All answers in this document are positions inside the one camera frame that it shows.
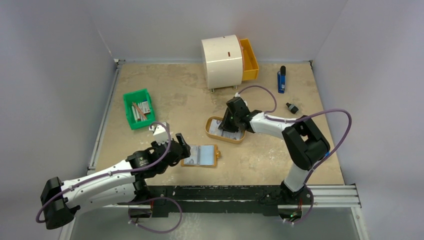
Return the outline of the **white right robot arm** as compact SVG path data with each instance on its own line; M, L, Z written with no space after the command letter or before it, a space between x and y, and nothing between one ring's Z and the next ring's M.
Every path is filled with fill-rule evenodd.
M315 122L308 118L288 119L273 117L260 110L249 110L245 101L233 97L226 102L222 130L265 134L284 141L293 162L288 175L281 183L280 196L288 204L300 198L312 167L323 160L330 151L330 144Z

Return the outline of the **yellow leather card holder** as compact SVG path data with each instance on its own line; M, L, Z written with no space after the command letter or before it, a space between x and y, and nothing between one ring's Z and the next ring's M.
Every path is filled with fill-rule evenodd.
M221 151L218 149L216 144L210 145L190 145L191 146L199 146L200 147L200 163L199 165L184 165L183 161L181 161L182 167L206 167L206 168L214 168L217 166L218 159L221 157Z

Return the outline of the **white patterned credit card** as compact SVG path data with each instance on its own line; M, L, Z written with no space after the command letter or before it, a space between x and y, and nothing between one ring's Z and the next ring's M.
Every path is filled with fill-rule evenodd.
M200 147L197 145L190 146L190 156L183 160L184 165L197 166L200 164Z

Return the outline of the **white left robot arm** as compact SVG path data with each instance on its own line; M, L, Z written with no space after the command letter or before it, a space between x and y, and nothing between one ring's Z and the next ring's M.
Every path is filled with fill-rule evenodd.
M191 155L191 147L181 133L153 141L117 164L80 178L62 181L52 177L40 195L41 209L36 222L53 230L69 224L78 213L118 203L146 203L146 179L163 174Z

